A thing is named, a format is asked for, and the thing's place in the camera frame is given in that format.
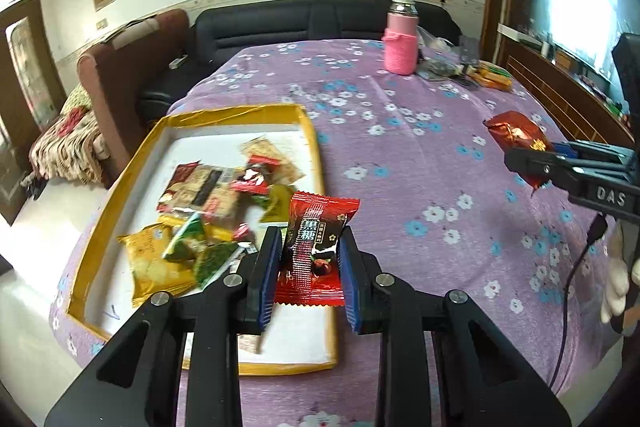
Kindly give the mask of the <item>white gloved right hand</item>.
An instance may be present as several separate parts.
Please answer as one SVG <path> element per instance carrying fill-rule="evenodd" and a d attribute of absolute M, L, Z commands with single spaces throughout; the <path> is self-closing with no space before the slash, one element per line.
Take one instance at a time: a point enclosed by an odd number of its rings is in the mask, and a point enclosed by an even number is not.
<path fill-rule="evenodd" d="M 600 310 L 603 324 L 610 323 L 613 317 L 623 315 L 631 284 L 639 286 L 639 256 L 636 254 L 638 234 L 638 225 L 618 220 L 606 243 L 608 273 Z"/>

